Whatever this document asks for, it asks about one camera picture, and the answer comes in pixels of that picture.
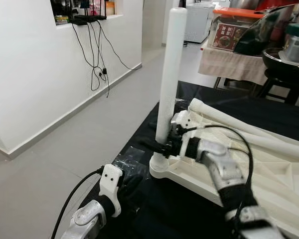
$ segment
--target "washing machine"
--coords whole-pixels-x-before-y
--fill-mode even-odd
[[[201,43],[208,36],[215,5],[211,2],[199,2],[186,5],[186,8],[185,41]]]

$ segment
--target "black cloth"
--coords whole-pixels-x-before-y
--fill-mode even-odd
[[[187,109],[197,98],[246,123],[299,140],[299,107],[184,82],[178,84],[177,98],[183,100],[177,101],[175,112]],[[157,114],[158,104],[121,151],[124,154],[131,146],[143,150],[140,163],[147,167],[153,152],[137,137],[154,139],[155,129],[149,123],[157,120]],[[98,192],[96,184],[80,207]],[[169,179],[143,179],[121,204],[121,215],[108,221],[98,239],[231,238],[221,207]]]

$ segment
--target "gray tile floor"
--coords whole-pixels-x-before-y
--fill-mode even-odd
[[[199,48],[184,48],[179,80],[212,87],[215,77],[197,73]],[[0,155],[0,239],[50,238],[73,187],[113,161],[158,102],[162,66],[163,53],[119,83],[108,99],[100,97],[16,159]],[[57,238],[97,179],[75,194]]]

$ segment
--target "white wall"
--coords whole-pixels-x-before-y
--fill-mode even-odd
[[[123,16],[102,22],[127,66],[141,62],[142,1],[121,1]],[[76,27],[91,59],[87,26]],[[110,83],[128,70],[103,40]],[[56,27],[49,0],[0,1],[0,149],[7,153],[48,128],[107,87],[90,91],[72,25]]]
[[[143,48],[161,47],[166,0],[145,0],[143,12]]]

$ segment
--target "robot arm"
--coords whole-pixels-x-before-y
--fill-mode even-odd
[[[199,138],[192,138],[189,145],[192,150],[188,151],[187,156],[208,168],[223,204],[225,219],[232,224],[238,235],[246,239],[284,238],[266,211],[258,205],[253,192],[246,187],[246,180],[226,147]],[[239,218],[236,218],[242,199],[243,209]]]
[[[94,239],[109,217],[117,217],[121,213],[117,192],[123,177],[121,169],[112,164],[104,166],[99,196],[73,214],[70,227],[62,239]]]
[[[197,137],[183,142],[182,135],[195,128],[183,128],[176,123],[176,118],[177,114],[172,119],[170,141],[166,145],[144,139],[143,144],[165,157],[186,156],[204,164],[220,196],[225,220],[232,225],[237,238],[283,239],[266,211],[258,205],[250,187],[246,186],[246,179],[231,158],[229,149]]]

